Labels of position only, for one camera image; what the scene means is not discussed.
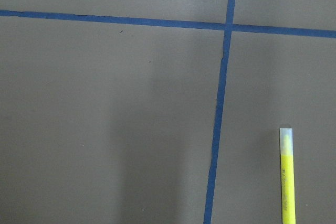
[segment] gray floor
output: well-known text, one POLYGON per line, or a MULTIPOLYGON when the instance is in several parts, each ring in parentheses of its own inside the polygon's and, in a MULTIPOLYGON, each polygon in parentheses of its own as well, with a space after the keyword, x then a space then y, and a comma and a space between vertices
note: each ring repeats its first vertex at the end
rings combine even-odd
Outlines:
MULTIPOLYGON (((227 0, 0 0, 223 23, 227 0)), ((234 23, 336 29, 335 0, 236 0, 234 23)), ((222 31, 0 17, 0 223, 203 222, 222 31)), ((336 222, 336 40, 233 33, 212 223, 336 222)))

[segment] marker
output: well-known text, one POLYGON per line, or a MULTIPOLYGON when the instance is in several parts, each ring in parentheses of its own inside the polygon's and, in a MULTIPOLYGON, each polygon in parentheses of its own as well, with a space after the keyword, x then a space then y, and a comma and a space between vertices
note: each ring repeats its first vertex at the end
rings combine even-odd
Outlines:
POLYGON ((293 129, 280 128, 282 223, 295 224, 293 129))

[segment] yellow stick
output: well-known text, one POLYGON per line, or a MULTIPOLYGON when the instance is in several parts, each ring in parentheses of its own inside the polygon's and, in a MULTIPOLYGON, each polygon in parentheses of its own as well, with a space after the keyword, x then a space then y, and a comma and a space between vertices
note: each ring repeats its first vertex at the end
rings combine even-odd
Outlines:
POLYGON ((293 131, 280 128, 282 223, 295 224, 293 131))

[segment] highlighter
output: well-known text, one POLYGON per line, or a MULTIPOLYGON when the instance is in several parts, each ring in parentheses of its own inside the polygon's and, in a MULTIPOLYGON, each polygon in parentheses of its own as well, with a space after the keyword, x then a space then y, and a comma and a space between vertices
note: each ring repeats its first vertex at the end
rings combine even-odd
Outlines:
POLYGON ((295 224, 293 129, 280 128, 282 223, 295 224))

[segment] translucent cap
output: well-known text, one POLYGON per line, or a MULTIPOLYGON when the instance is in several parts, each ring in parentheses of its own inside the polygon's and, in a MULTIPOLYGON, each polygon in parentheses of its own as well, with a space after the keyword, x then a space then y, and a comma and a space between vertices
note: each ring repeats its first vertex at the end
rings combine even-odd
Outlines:
POLYGON ((293 129, 280 128, 281 155, 293 155, 293 129))

